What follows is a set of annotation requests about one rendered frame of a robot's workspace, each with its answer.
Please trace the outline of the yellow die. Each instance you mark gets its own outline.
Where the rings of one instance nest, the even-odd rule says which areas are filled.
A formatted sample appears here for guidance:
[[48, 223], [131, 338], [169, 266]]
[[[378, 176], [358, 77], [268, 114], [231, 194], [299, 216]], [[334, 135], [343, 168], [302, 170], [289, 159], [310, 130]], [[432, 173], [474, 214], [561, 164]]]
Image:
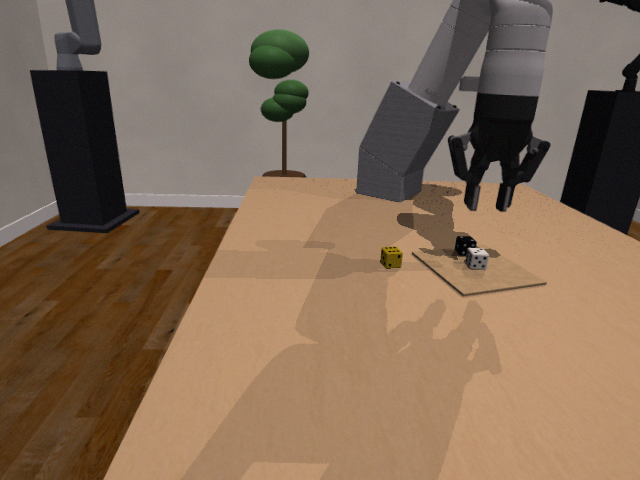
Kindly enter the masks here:
[[382, 247], [380, 262], [385, 268], [399, 268], [402, 264], [403, 253], [396, 247]]

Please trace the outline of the translucent tan mat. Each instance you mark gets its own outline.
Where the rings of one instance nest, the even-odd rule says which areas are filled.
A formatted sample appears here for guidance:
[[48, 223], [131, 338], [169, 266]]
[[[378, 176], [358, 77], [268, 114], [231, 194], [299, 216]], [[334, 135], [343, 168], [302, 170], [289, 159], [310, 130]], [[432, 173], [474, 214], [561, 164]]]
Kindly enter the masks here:
[[455, 248], [414, 251], [414, 255], [463, 297], [535, 287], [547, 282], [485, 245], [477, 245], [488, 254], [486, 269], [470, 269], [466, 256]]

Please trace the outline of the white die with black pips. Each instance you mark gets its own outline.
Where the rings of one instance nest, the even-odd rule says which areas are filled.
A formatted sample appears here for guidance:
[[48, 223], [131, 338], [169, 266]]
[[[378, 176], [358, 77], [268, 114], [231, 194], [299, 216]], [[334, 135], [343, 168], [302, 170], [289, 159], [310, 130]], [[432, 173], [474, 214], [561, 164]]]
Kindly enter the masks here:
[[483, 248], [468, 248], [466, 264], [470, 269], [486, 269], [489, 254]]

